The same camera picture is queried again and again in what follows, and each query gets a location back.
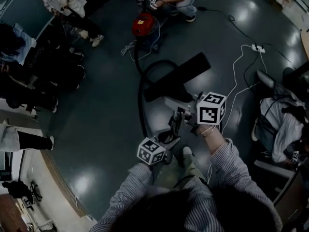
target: jeans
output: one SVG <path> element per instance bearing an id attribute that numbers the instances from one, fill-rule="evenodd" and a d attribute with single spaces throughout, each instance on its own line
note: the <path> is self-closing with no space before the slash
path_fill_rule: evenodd
<path id="1" fill-rule="evenodd" d="M 194 164 L 194 156 L 193 155 L 186 155 L 183 158 L 183 164 L 185 173 L 183 177 L 195 175 L 203 180 L 205 180 L 204 175 L 202 172 L 197 168 Z M 179 173 L 181 171 L 181 167 L 178 164 L 177 159 L 173 156 L 172 161 L 169 165 L 164 165 L 161 168 L 161 171 L 154 182 L 154 185 L 157 187 L 172 189 L 179 181 Z M 184 179 L 178 186 L 179 189 L 184 188 L 184 186 L 190 181 L 191 178 Z"/>
<path id="2" fill-rule="evenodd" d="M 162 8 L 169 14 L 174 13 L 176 11 L 179 11 L 186 16 L 193 17 L 197 13 L 196 7 L 193 6 L 194 2 L 195 2 L 195 0 L 184 0 L 182 2 L 178 2 L 178 3 L 174 4 L 176 6 L 176 8 L 173 7 L 173 6 L 170 6 L 168 4 L 162 5 Z"/>

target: black hose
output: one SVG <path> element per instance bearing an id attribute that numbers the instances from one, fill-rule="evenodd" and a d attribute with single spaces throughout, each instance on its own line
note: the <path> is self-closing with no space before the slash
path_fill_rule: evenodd
<path id="1" fill-rule="evenodd" d="M 161 64 L 168 64 L 168 65 L 172 66 L 173 68 L 177 68 L 178 65 L 175 62 L 173 62 L 173 61 L 170 61 L 170 60 L 167 60 L 167 59 L 163 59 L 163 60 L 159 60 L 159 61 L 153 62 L 151 65 L 149 65 L 145 69 L 145 71 L 142 71 L 142 69 L 140 67 L 140 63 L 139 63 L 139 56 L 138 56 L 139 47 L 140 47 L 140 42 L 139 42 L 139 40 L 137 40 L 136 45 L 135 45 L 135 49 L 134 49 L 134 60 L 135 60 L 136 68 L 137 68 L 138 72 L 141 75 L 140 85 L 139 85 L 139 92 L 138 92 L 138 107 L 139 107 L 140 125 L 141 125 L 141 129 L 142 129 L 144 137 L 148 137 L 147 128 L 146 128 L 146 121 L 145 121 L 145 117 L 144 117 L 142 95 L 143 95 L 143 90 L 144 90 L 144 84 L 147 83 L 148 85 L 151 85 L 151 84 L 153 84 L 153 82 L 150 81 L 147 78 L 147 74 L 154 67 L 156 67 L 158 65 L 161 65 Z"/>

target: floor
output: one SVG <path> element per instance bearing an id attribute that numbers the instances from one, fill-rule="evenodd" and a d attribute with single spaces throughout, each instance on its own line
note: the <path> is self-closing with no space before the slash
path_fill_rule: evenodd
<path id="1" fill-rule="evenodd" d="M 131 27 L 138 13 L 136 0 L 111 0 L 93 16 L 105 33 L 103 43 L 91 49 L 84 43 L 86 79 L 79 90 L 60 97 L 56 115 L 40 113 L 39 120 L 55 136 L 52 152 L 59 171 L 85 209 L 99 219 L 109 207 L 110 198 L 127 176 L 127 170 L 138 162 L 136 152 L 143 140 L 137 92 L 140 76 L 129 55 L 120 51 L 134 37 Z M 266 0 L 197 0 L 196 6 L 222 10 L 235 18 L 235 24 L 258 44 L 272 43 L 299 67 L 306 61 L 298 28 Z M 170 20 L 168 33 L 159 54 L 141 60 L 146 67 L 159 59 L 182 64 L 203 52 L 211 69 L 186 84 L 191 93 L 212 91 L 227 95 L 234 86 L 233 62 L 240 57 L 240 46 L 253 42 L 244 37 L 222 14 L 198 12 L 197 19 L 187 24 L 179 16 Z M 227 101 L 227 112 L 237 92 L 246 88 L 244 70 L 253 62 L 256 52 L 244 49 L 244 57 L 235 65 L 237 88 Z M 263 55 L 268 73 L 277 81 L 291 64 L 273 47 L 266 46 Z M 259 58 L 247 72 L 250 84 L 256 82 L 255 71 L 264 69 Z M 169 68 L 159 68 L 150 78 L 163 76 Z M 238 147 L 241 158 L 253 159 L 251 128 L 257 106 L 250 91 L 237 96 L 224 136 Z M 152 131 L 168 127 L 172 111 L 160 99 L 145 104 Z M 178 147 L 189 145 L 206 175 L 210 157 L 202 140 L 182 129 Z"/>
<path id="2" fill-rule="evenodd" d="M 306 31 L 309 29 L 309 13 L 306 12 L 297 2 L 291 1 L 290 4 L 284 5 L 282 13 L 288 17 L 299 30 Z"/>
<path id="3" fill-rule="evenodd" d="M 59 232 L 88 232 L 96 224 L 95 220 L 91 221 L 76 214 L 58 188 L 39 150 L 26 151 L 21 180 L 28 186 L 34 181 L 43 196 L 42 201 L 36 202 L 38 205 L 33 207 L 32 214 L 38 225 L 51 219 Z M 43 229 L 48 230 L 51 227 L 47 225 Z"/>

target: black pants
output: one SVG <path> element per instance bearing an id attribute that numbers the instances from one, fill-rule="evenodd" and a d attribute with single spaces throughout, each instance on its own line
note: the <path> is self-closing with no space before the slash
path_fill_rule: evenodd
<path id="1" fill-rule="evenodd" d="M 49 138 L 44 138 L 28 133 L 18 131 L 19 148 L 20 149 L 38 149 L 38 150 L 51 150 L 53 143 Z"/>
<path id="2" fill-rule="evenodd" d="M 94 39 L 101 34 L 101 28 L 86 17 L 81 18 L 72 13 L 69 16 L 64 16 L 63 19 L 69 22 L 73 27 L 88 31 L 89 38 L 91 39 Z"/>
<path id="3" fill-rule="evenodd" d="M 0 75 L 0 96 L 13 109 L 26 104 L 53 110 L 56 104 L 56 99 L 52 95 L 23 87 L 4 74 Z"/>

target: power strip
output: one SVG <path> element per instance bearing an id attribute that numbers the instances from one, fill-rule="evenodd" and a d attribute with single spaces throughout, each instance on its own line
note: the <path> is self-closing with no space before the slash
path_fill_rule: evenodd
<path id="1" fill-rule="evenodd" d="M 265 53 L 265 48 L 262 48 L 261 46 L 255 46 L 254 44 L 252 44 L 252 50 L 254 52 L 260 52 L 260 53 Z"/>

